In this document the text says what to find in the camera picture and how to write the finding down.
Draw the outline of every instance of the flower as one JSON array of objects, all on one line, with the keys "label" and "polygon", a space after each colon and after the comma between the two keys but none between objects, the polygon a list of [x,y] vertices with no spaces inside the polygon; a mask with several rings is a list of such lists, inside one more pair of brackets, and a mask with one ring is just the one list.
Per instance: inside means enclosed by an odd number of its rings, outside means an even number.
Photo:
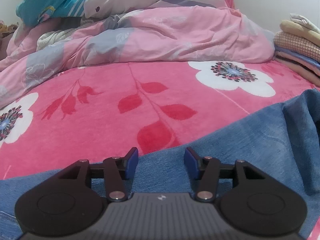
[{"label": "flower", "polygon": [[28,94],[0,111],[0,147],[4,142],[15,142],[26,132],[33,118],[29,108],[37,98],[38,93]]},{"label": "flower", "polygon": [[273,79],[265,73],[249,69],[242,63],[230,61],[189,61],[188,64],[201,70],[196,74],[202,84],[219,90],[235,90],[238,87],[260,97],[272,97],[276,94],[267,83]]}]

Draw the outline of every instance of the screw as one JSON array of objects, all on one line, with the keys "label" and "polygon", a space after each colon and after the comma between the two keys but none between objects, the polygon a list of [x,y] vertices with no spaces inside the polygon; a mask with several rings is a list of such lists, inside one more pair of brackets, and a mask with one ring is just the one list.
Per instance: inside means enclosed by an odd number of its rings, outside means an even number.
[{"label": "screw", "polygon": [[122,199],[124,198],[125,194],[122,191],[112,191],[109,194],[109,197],[112,199]]},{"label": "screw", "polygon": [[213,194],[209,191],[200,191],[200,192],[198,192],[197,197],[200,199],[207,200],[207,199],[213,198]]}]

